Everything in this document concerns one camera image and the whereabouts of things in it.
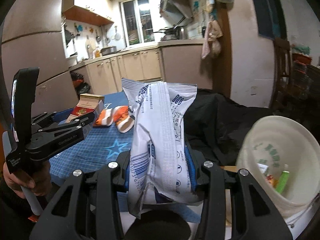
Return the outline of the person's left hand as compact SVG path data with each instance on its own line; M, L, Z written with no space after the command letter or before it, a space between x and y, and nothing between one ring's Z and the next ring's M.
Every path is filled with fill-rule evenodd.
M7 163L4 163L3 176L8 187L23 199L25 195L21 187L28 188L36 196L45 196L52 189L49 161L42 163L41 168L31 176L24 171L10 173Z

